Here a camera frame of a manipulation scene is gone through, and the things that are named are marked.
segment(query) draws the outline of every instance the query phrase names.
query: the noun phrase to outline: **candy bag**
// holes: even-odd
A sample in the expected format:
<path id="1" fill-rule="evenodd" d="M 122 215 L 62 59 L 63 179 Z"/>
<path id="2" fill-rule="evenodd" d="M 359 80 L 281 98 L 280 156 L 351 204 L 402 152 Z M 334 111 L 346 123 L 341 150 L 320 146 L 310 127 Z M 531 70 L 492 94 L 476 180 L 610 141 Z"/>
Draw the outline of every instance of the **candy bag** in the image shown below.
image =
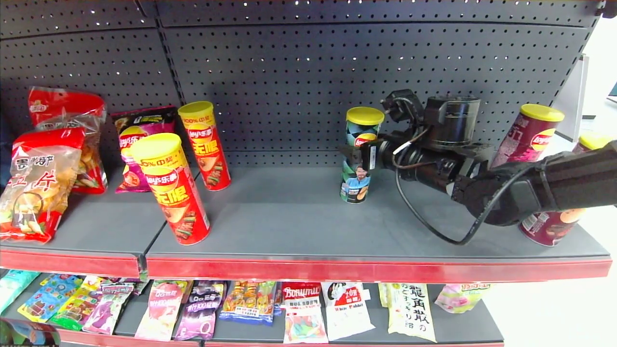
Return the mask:
<path id="1" fill-rule="evenodd" d="M 75 183 L 84 129 L 26 133 L 13 144 L 13 175 L 0 197 L 0 240 L 48 242 Z"/>
<path id="2" fill-rule="evenodd" d="M 283 343 L 328 343 L 321 316 L 319 283 L 283 283 L 285 336 Z"/>
<path id="3" fill-rule="evenodd" d="M 81 329 L 85 332 L 111 335 L 132 292 L 132 283 L 116 283 L 105 286 L 102 289 L 99 303 Z"/>
<path id="4" fill-rule="evenodd" d="M 330 341 L 375 329 L 366 308 L 364 286 L 360 282 L 323 282 L 326 321 Z"/>
<path id="5" fill-rule="evenodd" d="M 107 176 L 99 155 L 101 127 L 107 109 L 100 96 L 65 89 L 31 87 L 28 107 L 32 124 L 37 130 L 81 127 L 86 130 L 77 181 L 73 191 L 103 194 Z"/>
<path id="6" fill-rule="evenodd" d="M 131 155 L 131 145 L 140 138 L 158 133 L 173 133 L 178 110 L 174 106 L 154 107 L 129 112 L 112 114 L 118 140 L 120 154 L 126 163 L 122 175 L 124 181 L 116 189 L 116 193 L 127 191 L 150 191 L 146 177 Z"/>
<path id="7" fill-rule="evenodd" d="M 81 278 L 73 275 L 55 274 L 17 312 L 32 322 L 45 323 L 73 295 L 81 282 Z"/>
<path id="8" fill-rule="evenodd" d="M 9 270 L 3 278 L 0 278 L 0 313 L 9 307 L 40 274 L 34 271 Z"/>
<path id="9" fill-rule="evenodd" d="M 169 341 L 185 290 L 185 281 L 155 280 L 135 338 Z"/>
<path id="10" fill-rule="evenodd" d="M 276 282 L 233 281 L 218 318 L 272 325 Z"/>
<path id="11" fill-rule="evenodd" d="M 101 294 L 97 293 L 101 282 L 100 277 L 86 276 L 50 321 L 69 330 L 81 331 L 101 298 Z"/>
<path id="12" fill-rule="evenodd" d="M 488 283 L 445 285 L 435 304 L 449 313 L 467 312 L 474 308 L 490 288 Z"/>
<path id="13" fill-rule="evenodd" d="M 388 297 L 388 333 L 401 333 L 437 343 L 425 284 L 388 283 Z"/>
<path id="14" fill-rule="evenodd" d="M 190 293 L 174 339 L 199 337 L 205 341 L 210 340 L 214 334 L 215 313 L 225 294 L 225 284 L 199 280 Z"/>

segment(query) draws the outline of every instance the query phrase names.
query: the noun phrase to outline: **maroon chip can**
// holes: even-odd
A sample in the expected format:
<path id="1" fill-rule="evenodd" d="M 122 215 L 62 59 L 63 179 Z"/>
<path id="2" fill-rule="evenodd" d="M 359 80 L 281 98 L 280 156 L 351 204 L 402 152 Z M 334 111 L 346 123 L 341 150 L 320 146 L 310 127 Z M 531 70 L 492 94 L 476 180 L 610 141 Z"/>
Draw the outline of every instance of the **maroon chip can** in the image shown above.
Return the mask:
<path id="1" fill-rule="evenodd" d="M 563 118 L 561 111 L 548 106 L 522 105 L 508 135 L 499 146 L 491 167 L 507 162 L 538 160 Z"/>
<path id="2" fill-rule="evenodd" d="M 608 136 L 585 133 L 579 137 L 573 153 L 583 153 L 602 148 L 611 141 Z M 524 219 L 518 228 L 533 242 L 542 246 L 555 246 L 578 223 L 586 209 L 534 213 Z"/>

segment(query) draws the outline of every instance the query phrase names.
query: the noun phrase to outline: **store shelf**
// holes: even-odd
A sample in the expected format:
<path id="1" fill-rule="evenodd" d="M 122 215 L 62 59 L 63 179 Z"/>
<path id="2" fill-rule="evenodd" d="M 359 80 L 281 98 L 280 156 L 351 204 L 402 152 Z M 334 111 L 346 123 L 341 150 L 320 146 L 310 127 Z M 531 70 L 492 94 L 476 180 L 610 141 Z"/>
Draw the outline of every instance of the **store shelf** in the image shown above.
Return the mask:
<path id="1" fill-rule="evenodd" d="M 33 282 L 30 287 L 24 291 L 15 302 L 9 306 L 3 317 L 13 319 L 23 319 L 17 312 L 17 308 L 21 306 L 36 290 L 40 287 L 39 282 L 44 278 L 44 275 Z M 388 334 L 387 309 L 381 307 L 379 303 L 379 294 L 375 284 L 366 285 L 371 291 L 372 300 L 367 302 L 371 322 L 375 329 L 369 332 L 361 333 L 332 342 L 332 345 L 354 345 L 354 346 L 376 346 L 376 345 L 413 345 L 413 346 L 441 346 L 441 347 L 498 347 L 503 346 L 503 337 L 499 332 L 495 322 L 489 314 L 484 303 L 480 302 L 469 312 L 460 315 L 449 314 L 443 311 L 436 305 L 431 305 L 433 322 L 435 325 L 435 336 L 438 344 L 422 340 L 420 338 L 408 337 L 401 334 Z M 441 286 L 430 285 L 429 296 L 431 302 L 434 301 L 439 294 Z M 126 306 L 124 312 L 120 316 L 120 320 L 115 328 L 115 334 L 105 336 L 100 334 L 92 334 L 85 332 L 73 332 L 60 329 L 60 335 L 63 342 L 76 343 L 81 345 L 107 346 L 107 347 L 124 347 L 138 345 L 140 347 L 172 347 L 172 346 L 198 346 L 198 340 L 191 341 L 146 341 L 137 340 L 133 336 L 141 317 L 147 308 L 147 293 L 149 288 L 146 288 L 144 294 L 133 298 Z M 251 346 L 282 344 L 284 335 L 284 317 L 275 317 L 272 327 L 263 325 L 250 325 L 237 322 L 228 322 L 217 319 L 215 334 L 212 341 L 208 341 L 208 346 L 246 346 L 250 343 Z"/>
<path id="2" fill-rule="evenodd" d="M 465 246 L 431 234 L 396 192 L 394 174 L 373 174 L 366 201 L 338 196 L 335 167 L 235 168 L 223 191 L 200 187 L 212 221 L 203 242 L 181 246 L 168 226 L 146 254 L 153 278 L 262 278 L 362 282 L 533 282 L 604 277 L 607 250 L 581 227 L 554 248 L 516 226 L 483 225 Z M 473 222 L 463 206 L 420 183 L 410 200 L 439 230 L 461 239 Z"/>
<path id="3" fill-rule="evenodd" d="M 71 195 L 50 242 L 2 242 L 0 267 L 139 277 L 138 257 L 156 237 L 165 217 L 151 193 L 116 194 L 122 171 L 109 172 L 106 193 Z"/>

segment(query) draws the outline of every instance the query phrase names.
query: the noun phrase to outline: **cable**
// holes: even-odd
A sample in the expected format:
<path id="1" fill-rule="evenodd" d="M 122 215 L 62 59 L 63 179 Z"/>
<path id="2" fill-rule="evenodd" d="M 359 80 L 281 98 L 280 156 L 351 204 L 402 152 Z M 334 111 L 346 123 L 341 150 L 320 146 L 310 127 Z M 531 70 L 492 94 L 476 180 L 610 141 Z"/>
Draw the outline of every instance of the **cable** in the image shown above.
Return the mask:
<path id="1" fill-rule="evenodd" d="M 397 164 L 400 165 L 400 162 L 401 162 L 403 157 L 404 157 L 404 155 L 399 157 L 399 162 Z M 445 236 L 444 234 L 442 234 L 441 232 L 439 232 L 439 230 L 435 229 L 429 222 L 426 221 L 426 219 L 424 219 L 424 217 L 422 217 L 420 215 L 420 213 L 418 211 L 416 211 L 416 209 L 412 206 L 412 204 L 409 202 L 409 200 L 405 196 L 405 193 L 403 192 L 403 189 L 400 186 L 400 177 L 399 177 L 400 175 L 399 175 L 399 168 L 398 167 L 394 171 L 394 174 L 396 175 L 396 179 L 395 179 L 396 180 L 396 188 L 399 190 L 400 197 L 403 198 L 403 201 L 405 202 L 407 207 L 409 207 L 409 209 L 411 210 L 413 215 L 416 216 L 416 218 L 422 224 L 424 224 L 424 226 L 431 233 L 435 234 L 440 239 L 442 239 L 442 240 L 444 240 L 444 241 L 446 241 L 448 243 L 452 243 L 453 245 L 462 246 L 462 245 L 466 245 L 471 240 L 471 238 L 476 234 L 476 232 L 478 231 L 478 228 L 480 227 L 480 225 L 482 225 L 482 223 L 484 223 L 484 221 L 486 220 L 486 217 L 489 215 L 489 213 L 491 213 L 491 211 L 493 210 L 493 207 L 495 207 L 495 204 L 497 204 L 497 202 L 499 201 L 499 198 L 501 197 L 501 195 L 503 195 L 503 193 L 512 185 L 512 183 L 516 182 L 517 179 L 522 177 L 524 174 L 526 174 L 527 172 L 529 172 L 533 168 L 535 168 L 533 165 L 527 166 L 526 168 L 520 170 L 519 172 L 515 173 L 512 177 L 510 177 L 493 194 L 493 196 L 491 197 L 491 200 L 489 201 L 489 203 L 484 206 L 484 209 L 482 210 L 482 213 L 480 213 L 480 215 L 476 218 L 475 222 L 473 222 L 473 225 L 471 226 L 469 231 L 467 231 L 467 234 L 465 235 L 465 237 L 463 237 L 460 241 L 457 241 L 457 240 L 454 240 L 452 238 L 449 238 L 449 237 Z"/>

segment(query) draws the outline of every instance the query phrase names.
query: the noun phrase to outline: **yellow plastic lid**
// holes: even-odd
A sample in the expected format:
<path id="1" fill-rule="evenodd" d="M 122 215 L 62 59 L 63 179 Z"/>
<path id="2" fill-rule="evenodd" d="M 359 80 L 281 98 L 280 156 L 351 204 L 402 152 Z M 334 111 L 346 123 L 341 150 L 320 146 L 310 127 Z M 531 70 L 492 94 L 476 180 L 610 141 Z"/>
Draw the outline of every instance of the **yellow plastic lid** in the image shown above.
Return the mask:
<path id="1" fill-rule="evenodd" d="M 160 133 L 140 138 L 131 145 L 137 163 L 167 157 L 180 148 L 182 140 L 174 133 Z"/>
<path id="2" fill-rule="evenodd" d="M 377 125 L 384 121 L 385 115 L 372 107 L 353 107 L 347 111 L 347 120 L 359 125 Z"/>
<path id="3" fill-rule="evenodd" d="M 579 136 L 579 143 L 592 151 L 606 146 L 611 141 L 613 141 L 611 137 L 596 132 L 585 132 Z"/>
<path id="4" fill-rule="evenodd" d="M 521 113 L 527 117 L 543 120 L 544 122 L 561 122 L 566 117 L 562 111 L 538 104 L 522 105 Z"/>
<path id="5" fill-rule="evenodd" d="M 214 105 L 210 101 L 195 101 L 178 109 L 179 115 L 199 115 L 212 113 Z"/>

